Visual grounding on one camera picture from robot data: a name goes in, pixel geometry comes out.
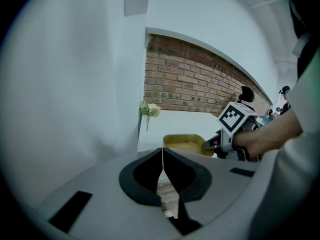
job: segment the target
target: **white table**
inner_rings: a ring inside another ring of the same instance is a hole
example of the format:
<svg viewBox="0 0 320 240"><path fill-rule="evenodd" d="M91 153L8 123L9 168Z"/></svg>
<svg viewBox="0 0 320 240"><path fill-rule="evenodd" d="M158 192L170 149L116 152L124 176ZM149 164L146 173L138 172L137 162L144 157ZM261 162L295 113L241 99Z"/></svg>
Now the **white table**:
<svg viewBox="0 0 320 240"><path fill-rule="evenodd" d="M147 132L147 116L141 119L138 152L163 147L163 138L169 134L196 134L206 141L221 129L217 117L210 113L162 110L158 117L151 117ZM162 171L159 182L168 182Z"/></svg>

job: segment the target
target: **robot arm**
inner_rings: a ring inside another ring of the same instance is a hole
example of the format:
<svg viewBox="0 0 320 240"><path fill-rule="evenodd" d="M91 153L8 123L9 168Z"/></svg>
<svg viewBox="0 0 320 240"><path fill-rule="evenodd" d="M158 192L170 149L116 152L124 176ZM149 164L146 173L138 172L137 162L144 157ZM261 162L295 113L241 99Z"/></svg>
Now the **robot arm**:
<svg viewBox="0 0 320 240"><path fill-rule="evenodd" d="M219 158L246 161L245 148L235 148L233 138L242 130L258 126L258 114L242 103L229 102L218 118L221 129L217 135L202 144L203 150L214 150Z"/></svg>

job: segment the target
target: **white wall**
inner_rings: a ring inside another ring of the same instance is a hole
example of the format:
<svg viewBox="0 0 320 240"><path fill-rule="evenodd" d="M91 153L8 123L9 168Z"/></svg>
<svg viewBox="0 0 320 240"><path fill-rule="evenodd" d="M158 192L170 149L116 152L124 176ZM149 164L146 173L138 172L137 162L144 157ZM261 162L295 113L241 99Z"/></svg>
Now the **white wall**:
<svg viewBox="0 0 320 240"><path fill-rule="evenodd" d="M146 27L200 45L233 63L277 102L278 72L267 40L237 0L149 0Z"/></svg>
<svg viewBox="0 0 320 240"><path fill-rule="evenodd" d="M31 0L2 48L1 165L21 201L137 151L145 28L124 0Z"/></svg>

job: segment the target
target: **brick wall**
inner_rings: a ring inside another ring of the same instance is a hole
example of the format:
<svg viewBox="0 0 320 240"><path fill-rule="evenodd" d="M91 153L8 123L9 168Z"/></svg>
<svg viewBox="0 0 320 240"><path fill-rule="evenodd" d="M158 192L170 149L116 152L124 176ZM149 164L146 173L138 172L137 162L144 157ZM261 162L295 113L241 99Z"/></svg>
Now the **brick wall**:
<svg viewBox="0 0 320 240"><path fill-rule="evenodd" d="M242 71L218 55L194 44L151 35L145 64L144 99L164 110L208 112L216 117L229 102L237 102L241 86L250 87L248 103L264 116L271 103Z"/></svg>

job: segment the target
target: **white flower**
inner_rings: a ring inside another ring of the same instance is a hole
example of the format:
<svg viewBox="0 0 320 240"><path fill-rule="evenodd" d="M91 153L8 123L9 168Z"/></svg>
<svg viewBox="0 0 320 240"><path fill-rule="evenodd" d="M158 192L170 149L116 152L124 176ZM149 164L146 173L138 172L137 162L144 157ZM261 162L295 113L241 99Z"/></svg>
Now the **white flower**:
<svg viewBox="0 0 320 240"><path fill-rule="evenodd" d="M159 106L157 106L156 104L153 104L153 103L149 103L148 107L150 110L160 110L161 109Z"/></svg>

